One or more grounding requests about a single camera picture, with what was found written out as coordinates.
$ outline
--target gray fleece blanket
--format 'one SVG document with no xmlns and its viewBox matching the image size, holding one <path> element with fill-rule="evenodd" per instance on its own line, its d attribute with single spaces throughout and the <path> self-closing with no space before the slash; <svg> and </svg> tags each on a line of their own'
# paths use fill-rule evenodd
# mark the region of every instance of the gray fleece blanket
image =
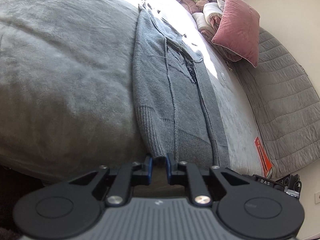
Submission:
<svg viewBox="0 0 320 240">
<path fill-rule="evenodd" d="M 124 0 L 0 0 L 0 163 L 46 180 L 142 161 Z"/>
<path fill-rule="evenodd" d="M 252 106 L 272 177 L 297 171 L 320 157 L 320 101 L 307 74 L 284 46 L 260 28 L 259 64 L 234 63 Z"/>
</svg>

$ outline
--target gray quilted mattress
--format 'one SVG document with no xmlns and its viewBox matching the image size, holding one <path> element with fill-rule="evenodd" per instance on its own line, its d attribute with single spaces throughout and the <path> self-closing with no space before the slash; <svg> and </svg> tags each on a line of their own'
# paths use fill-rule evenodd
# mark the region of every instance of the gray quilted mattress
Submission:
<svg viewBox="0 0 320 240">
<path fill-rule="evenodd" d="M 234 69 L 248 96 L 272 177 L 295 172 L 320 157 L 320 101 L 307 74 L 270 33 L 260 28 L 259 64 Z"/>
</svg>

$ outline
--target rolled blanket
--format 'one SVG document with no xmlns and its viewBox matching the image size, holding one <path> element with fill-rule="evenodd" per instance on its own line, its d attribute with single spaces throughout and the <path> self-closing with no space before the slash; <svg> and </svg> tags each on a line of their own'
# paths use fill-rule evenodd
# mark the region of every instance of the rolled blanket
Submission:
<svg viewBox="0 0 320 240">
<path fill-rule="evenodd" d="M 218 31 L 220 21 L 221 21 L 221 18 L 218 15 L 216 15 L 210 19 L 210 25 L 212 26 L 212 28 Z"/>
<path fill-rule="evenodd" d="M 212 28 L 209 24 L 207 24 L 203 13 L 193 13 L 192 17 L 196 21 L 198 31 L 201 33 L 202 30 L 207 30 L 212 34 L 212 38 L 213 38 L 218 28 Z"/>
<path fill-rule="evenodd" d="M 236 54 L 235 52 L 233 52 L 232 50 L 222 47 L 220 45 L 216 45 L 214 43 L 211 42 L 212 47 L 215 48 L 215 50 L 222 56 L 222 58 L 226 61 L 233 61 L 236 62 L 238 60 L 241 60 L 242 57 L 239 56 L 238 54 Z"/>
<path fill-rule="evenodd" d="M 218 3 L 216 2 L 209 2 L 204 5 L 203 7 L 203 13 L 205 20 L 207 24 L 211 24 L 211 19 L 214 18 L 215 16 L 218 16 L 220 19 L 222 17 L 222 11 L 220 10 Z"/>
<path fill-rule="evenodd" d="M 211 42 L 213 39 L 212 33 L 208 30 L 201 30 L 200 33 L 202 36 L 204 36 L 205 40 L 212 45 L 212 42 Z"/>
</svg>

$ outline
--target orange label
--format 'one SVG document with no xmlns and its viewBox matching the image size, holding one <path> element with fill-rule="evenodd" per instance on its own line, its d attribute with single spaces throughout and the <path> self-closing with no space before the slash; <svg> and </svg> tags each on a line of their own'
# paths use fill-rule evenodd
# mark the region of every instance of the orange label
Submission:
<svg viewBox="0 0 320 240">
<path fill-rule="evenodd" d="M 266 177 L 272 168 L 272 163 L 269 161 L 269 158 L 258 137 L 254 140 L 254 143 L 257 147 L 257 150 L 260 156 L 264 176 Z"/>
</svg>

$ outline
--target pink velvet pillow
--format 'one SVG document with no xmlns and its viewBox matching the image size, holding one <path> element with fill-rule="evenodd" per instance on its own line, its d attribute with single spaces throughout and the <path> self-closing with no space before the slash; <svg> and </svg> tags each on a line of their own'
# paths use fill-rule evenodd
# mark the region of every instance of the pink velvet pillow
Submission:
<svg viewBox="0 0 320 240">
<path fill-rule="evenodd" d="M 206 3 L 209 3 L 208 0 L 200 0 L 199 2 L 196 3 L 196 7 L 200 10 L 203 11 L 203 7 Z"/>
<path fill-rule="evenodd" d="M 196 6 L 196 3 L 194 1 L 191 0 L 182 0 L 181 2 L 183 2 L 184 4 L 186 4 L 188 6 L 188 9 L 186 8 L 186 10 L 190 13 L 193 14 L 195 12 L 201 12 L 198 7 Z"/>
<path fill-rule="evenodd" d="M 255 9 L 242 0 L 225 0 L 221 22 L 212 43 L 230 49 L 257 67 L 259 20 Z"/>
</svg>

